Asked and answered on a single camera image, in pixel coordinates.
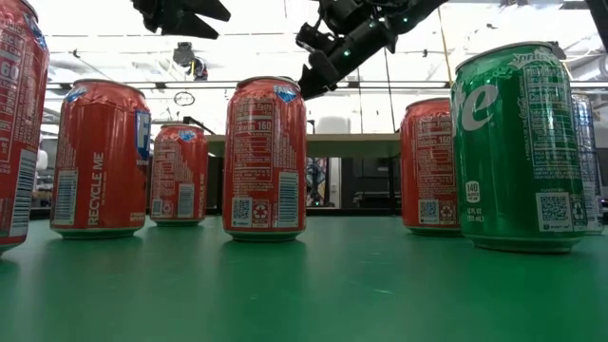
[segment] qr code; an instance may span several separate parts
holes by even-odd
[[[568,220],[568,196],[541,196],[542,220]]]
[[[420,223],[437,223],[439,221],[439,202],[437,199],[418,200],[418,217]]]
[[[234,225],[251,225],[252,204],[252,199],[232,199],[232,223]]]
[[[570,195],[563,193],[537,193],[539,228],[543,232],[571,232],[572,208]]]

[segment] soda can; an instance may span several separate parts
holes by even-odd
[[[408,106],[401,170],[404,225],[417,235],[460,236],[449,98]]]
[[[0,255],[26,240],[48,47],[26,1],[0,0]]]
[[[489,249],[569,252],[587,217],[568,74],[551,46],[465,61],[451,110],[463,235]]]
[[[205,218],[209,146],[201,128],[166,124],[154,139],[150,218],[159,226]]]
[[[61,114],[51,229],[64,238],[132,236],[145,223],[150,111],[143,93],[76,81]]]
[[[236,240],[287,241],[305,230],[306,106],[294,81],[240,82],[228,104],[224,230]]]
[[[580,172],[587,213],[587,235],[601,235],[604,230],[601,210],[598,151],[593,125],[593,109],[589,97],[572,95],[574,125],[579,141]]]

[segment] ceiling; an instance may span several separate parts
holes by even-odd
[[[223,0],[232,19],[222,23],[205,18],[220,33],[216,41],[211,41],[153,34],[144,29],[141,16],[128,0],[87,1],[85,6],[82,0],[29,1],[38,11],[40,27],[47,36],[51,52],[48,77],[53,83],[83,78],[184,81],[185,70],[172,61],[173,49],[182,41],[192,42],[197,56],[205,60],[210,81],[238,81],[264,74],[297,79],[307,53],[295,45],[295,33],[304,22],[316,20],[318,6],[308,0]],[[399,37],[394,55],[388,54],[385,59],[384,51],[380,51],[359,68],[358,74],[365,81],[386,81],[388,69],[392,81],[447,81],[443,27],[452,74],[464,59],[490,48],[541,40],[560,43],[575,79],[601,79],[594,63],[603,51],[589,11],[561,9],[556,2],[546,0],[544,5],[525,7],[499,7],[498,0],[447,3],[441,8],[442,22],[435,11],[412,32]],[[181,115],[189,112],[218,131],[223,130],[225,106],[232,96],[231,90],[191,91],[196,103],[179,107],[173,101],[177,90],[145,92],[157,120],[174,119],[178,111]],[[401,112],[408,102],[435,95],[422,90],[393,96],[393,110]],[[49,92],[47,97],[46,107],[58,110],[62,93]],[[386,93],[367,94],[365,99],[346,97],[314,100],[309,109],[316,112],[311,109],[312,115],[364,111],[370,116],[368,122],[378,122],[377,112],[390,111],[379,109],[381,105],[377,104],[384,101],[390,105]],[[389,117],[379,122],[379,131],[391,130]]]

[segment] sprite logo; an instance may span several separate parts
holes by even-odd
[[[492,120],[494,113],[489,113],[485,118],[480,120],[475,119],[475,113],[490,107],[496,102],[496,99],[498,99],[498,88],[495,85],[479,86],[466,97],[461,85],[455,87],[453,103],[457,113],[460,112],[463,129],[465,131],[474,131],[482,128]]]

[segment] green soda can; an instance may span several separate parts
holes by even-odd
[[[508,45],[457,66],[451,111],[463,235],[568,253],[587,217],[570,85],[551,46]]]

